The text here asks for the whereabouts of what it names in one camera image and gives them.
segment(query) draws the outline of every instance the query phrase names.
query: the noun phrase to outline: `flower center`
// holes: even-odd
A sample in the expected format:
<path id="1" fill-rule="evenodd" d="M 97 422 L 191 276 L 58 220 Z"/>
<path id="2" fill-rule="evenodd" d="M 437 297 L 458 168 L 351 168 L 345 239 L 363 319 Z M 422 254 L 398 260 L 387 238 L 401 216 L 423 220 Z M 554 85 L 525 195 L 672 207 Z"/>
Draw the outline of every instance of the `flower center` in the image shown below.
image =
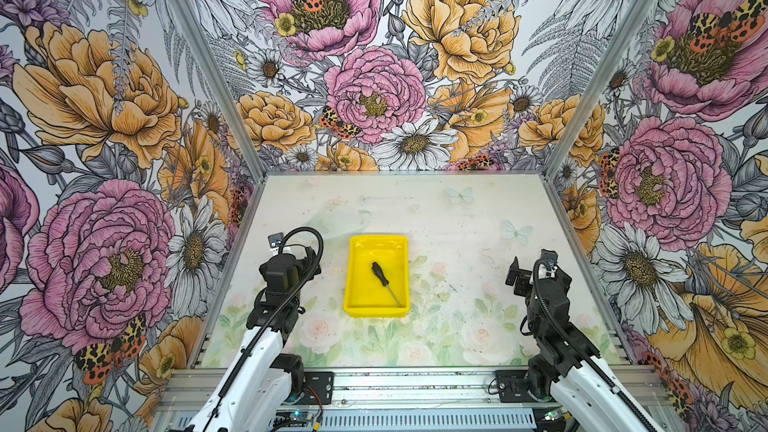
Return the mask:
<path id="1" fill-rule="evenodd" d="M 187 270 L 196 270 L 203 261 L 203 235 L 198 231 L 192 232 L 184 248 L 184 264 Z"/>
<path id="2" fill-rule="evenodd" d="M 264 75 L 268 79 L 274 79 L 277 75 L 277 64 L 274 62 L 264 62 Z"/>
<path id="3" fill-rule="evenodd" d="M 168 353 L 168 355 L 164 355 L 160 359 L 160 365 L 158 366 L 158 372 L 156 373 L 156 375 L 158 376 L 158 379 L 161 379 L 161 380 L 170 379 L 170 375 L 174 371 L 175 363 L 176 363 L 176 356 L 173 355 L 173 353 Z"/>
<path id="4" fill-rule="evenodd" d="M 528 97 L 520 97 L 512 103 L 512 108 L 515 112 L 526 110 L 531 106 L 531 99 Z"/>
<path id="5" fill-rule="evenodd" d="M 640 172 L 640 184 L 635 191 L 643 204 L 657 206 L 664 197 L 664 191 L 661 189 L 662 184 L 664 184 L 664 177 L 655 176 L 648 166 Z"/>
<path id="6" fill-rule="evenodd" d="M 656 269 L 645 255 L 630 252 L 624 261 L 627 264 L 627 272 L 635 284 L 649 287 L 656 283 Z"/>
<path id="7" fill-rule="evenodd" d="M 610 82 L 608 86 L 612 90 L 616 90 L 619 87 L 621 87 L 626 80 L 627 80 L 627 76 L 624 74 L 624 72 L 616 72 L 614 76 L 610 78 Z"/>
<path id="8" fill-rule="evenodd" d="M 219 117 L 216 114 L 214 113 L 208 114 L 206 125 L 208 127 L 208 130 L 210 130 L 216 135 L 219 135 L 219 128 L 221 127 L 221 124 L 219 123 Z"/>
<path id="9" fill-rule="evenodd" d="M 380 117 L 386 112 L 387 101 L 385 97 L 373 92 L 370 97 L 360 94 L 360 105 L 366 108 L 368 117 Z"/>
<path id="10" fill-rule="evenodd" d="M 323 0 L 322 8 L 315 12 L 308 12 L 303 5 L 294 4 L 291 15 L 296 20 L 296 30 L 309 34 L 312 30 L 322 30 L 326 27 L 343 30 L 350 18 L 350 11 L 346 0 Z"/>
<path id="11" fill-rule="evenodd" d="M 406 137 L 400 145 L 400 150 L 406 154 L 416 154 L 427 148 L 429 140 L 424 136 Z"/>
<path id="12" fill-rule="evenodd" d="M 139 282 L 144 274 L 144 261 L 141 260 L 141 255 L 131 248 L 121 254 L 112 255 L 109 258 L 109 264 L 112 270 L 109 275 L 100 278 L 99 282 L 112 292 L 119 285 L 125 287 L 126 291 L 132 292 L 136 282 Z"/>
<path id="13" fill-rule="evenodd" d="M 720 79 L 730 70 L 741 45 L 732 40 L 725 40 L 713 44 L 703 53 L 697 53 L 690 48 L 693 38 L 690 33 L 683 35 L 669 52 L 667 63 L 682 73 L 691 74 L 696 83 L 703 87 Z"/>

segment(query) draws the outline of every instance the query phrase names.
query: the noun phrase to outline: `plastic tray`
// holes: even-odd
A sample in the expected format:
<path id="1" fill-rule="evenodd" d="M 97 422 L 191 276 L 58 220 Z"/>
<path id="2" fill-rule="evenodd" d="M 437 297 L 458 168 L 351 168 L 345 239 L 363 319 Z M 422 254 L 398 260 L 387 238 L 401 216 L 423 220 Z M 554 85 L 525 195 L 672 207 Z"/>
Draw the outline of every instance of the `plastic tray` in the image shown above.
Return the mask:
<path id="1" fill-rule="evenodd" d="M 400 301 L 398 307 L 373 274 L 377 262 Z M 356 235 L 350 239 L 344 310 L 352 317 L 405 317 L 411 309 L 408 291 L 408 238 L 403 235 Z"/>

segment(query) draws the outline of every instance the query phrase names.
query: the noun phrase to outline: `green leaf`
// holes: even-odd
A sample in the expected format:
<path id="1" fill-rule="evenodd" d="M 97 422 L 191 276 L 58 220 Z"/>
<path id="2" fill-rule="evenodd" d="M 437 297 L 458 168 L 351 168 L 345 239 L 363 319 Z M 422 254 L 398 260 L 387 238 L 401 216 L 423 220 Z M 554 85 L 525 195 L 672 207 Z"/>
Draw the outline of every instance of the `green leaf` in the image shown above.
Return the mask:
<path id="1" fill-rule="evenodd" d="M 379 343 L 379 333 L 376 332 L 376 328 L 373 327 L 372 325 L 368 326 L 368 338 L 376 342 L 377 344 Z"/>
<path id="2" fill-rule="evenodd" d="M 510 305 L 509 307 L 504 309 L 504 318 L 513 318 L 517 314 L 518 314 L 517 305 Z"/>
<path id="3" fill-rule="evenodd" d="M 310 310 L 312 306 L 317 302 L 317 296 L 312 297 L 310 300 L 306 301 L 306 304 L 304 304 L 304 308 L 306 310 Z"/>
<path id="4" fill-rule="evenodd" d="M 326 354 L 326 362 L 328 365 L 333 364 L 341 356 L 341 343 L 334 344 L 331 350 L 328 350 Z"/>
<path id="5" fill-rule="evenodd" d="M 481 298 L 475 299 L 475 307 L 484 315 L 488 315 L 488 306 L 485 305 L 485 302 Z"/>
<path id="6" fill-rule="evenodd" d="M 426 255 L 419 255 L 416 259 L 408 262 L 408 265 L 411 268 L 421 267 L 422 265 L 427 263 L 427 256 Z"/>

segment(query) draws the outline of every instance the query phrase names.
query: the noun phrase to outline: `orange peony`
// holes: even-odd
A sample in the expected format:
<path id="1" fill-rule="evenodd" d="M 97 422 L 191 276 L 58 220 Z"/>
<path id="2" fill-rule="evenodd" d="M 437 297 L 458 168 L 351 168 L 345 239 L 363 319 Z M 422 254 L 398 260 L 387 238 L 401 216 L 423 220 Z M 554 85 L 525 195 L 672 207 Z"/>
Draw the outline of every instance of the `orange peony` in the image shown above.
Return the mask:
<path id="1" fill-rule="evenodd" d="M 75 27 L 50 22 L 43 31 L 27 28 L 27 42 L 48 62 L 48 68 L 16 65 L 13 89 L 42 130 L 44 144 L 85 144 L 82 160 L 101 153 L 107 141 L 120 143 L 136 154 L 139 167 L 150 168 L 165 147 L 181 138 L 179 102 L 157 62 L 136 45 L 122 112 L 115 110 L 113 49 L 106 32 L 92 30 L 85 37 Z"/>
<path id="2" fill-rule="evenodd" d="M 598 210 L 598 191 L 587 188 L 573 187 L 566 190 L 563 197 L 563 207 L 568 212 L 571 225 L 576 230 L 581 247 L 589 254 L 598 241 L 600 233 L 600 211 Z"/>
<path id="3" fill-rule="evenodd" d="M 246 94 L 236 107 L 256 150 L 266 144 L 288 152 L 291 147 L 308 144 L 316 138 L 312 116 L 280 94 Z M 231 130 L 227 140 L 232 148 L 239 149 Z"/>
<path id="4" fill-rule="evenodd" d="M 232 194 L 225 168 L 226 160 L 214 147 L 212 135 L 202 120 L 195 120 L 192 130 L 184 131 L 184 145 L 174 144 L 163 158 L 158 171 L 160 196 L 172 206 L 189 201 L 197 206 L 207 196 L 226 225 Z"/>
<path id="5" fill-rule="evenodd" d="M 548 144 L 557 143 L 576 111 L 580 98 L 581 95 L 577 94 L 566 100 L 555 99 L 536 107 L 533 110 L 536 119 L 528 120 L 520 126 L 520 145 L 542 150 Z M 586 167 L 595 160 L 598 150 L 603 148 L 604 119 L 605 109 L 597 104 L 579 133 L 576 143 L 571 147 L 570 155 L 581 167 Z"/>
<path id="6" fill-rule="evenodd" d="M 374 172 L 379 167 L 376 161 L 362 149 L 356 149 L 345 143 L 328 147 L 328 157 L 319 156 L 315 170 L 343 170 L 347 172 Z"/>
<path id="7" fill-rule="evenodd" d="M 444 129 L 458 131 L 458 141 L 451 144 L 451 162 L 474 156 L 491 143 L 491 134 L 496 137 L 502 134 L 511 95 L 510 89 L 494 92 L 493 87 L 475 91 L 473 84 L 463 80 L 438 87 L 428 101 L 437 114 L 451 114 Z"/>
<path id="8" fill-rule="evenodd" d="M 755 410 L 768 397 L 768 276 L 733 245 L 699 244 L 690 272 L 695 293 L 680 296 L 694 312 L 681 331 L 648 336 L 683 378 L 710 390 L 734 382 L 730 401 Z"/>
<path id="9" fill-rule="evenodd" d="M 509 64 L 520 16 L 513 5 L 491 16 L 489 9 L 500 0 L 408 0 L 402 19 L 418 34 L 417 45 L 432 43 L 438 54 L 435 76 L 451 81 L 464 79 L 483 84 L 494 77 L 494 69 Z M 474 16 L 488 12 L 480 25 L 468 24 Z"/>

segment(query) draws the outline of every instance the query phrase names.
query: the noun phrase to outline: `floral tablecloth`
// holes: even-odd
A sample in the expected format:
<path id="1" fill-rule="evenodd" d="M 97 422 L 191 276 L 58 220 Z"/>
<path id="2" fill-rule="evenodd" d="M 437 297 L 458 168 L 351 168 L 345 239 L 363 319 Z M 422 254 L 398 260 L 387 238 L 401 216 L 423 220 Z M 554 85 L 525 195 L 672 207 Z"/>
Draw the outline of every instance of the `floral tablecloth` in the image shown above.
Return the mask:
<path id="1" fill-rule="evenodd" d="M 504 279 L 515 255 L 531 267 L 542 248 L 556 250 L 573 278 L 572 320 L 609 363 L 619 361 L 537 176 L 272 176 L 204 367 L 227 366 L 240 345 L 264 286 L 258 266 L 270 256 L 267 235 L 304 225 L 317 228 L 326 246 L 322 274 L 302 290 L 307 312 L 286 344 L 305 367 L 527 363 L 538 349 L 519 331 L 524 299 Z M 408 237 L 411 311 L 404 318 L 351 318 L 342 309 L 350 237 L 376 233 Z"/>

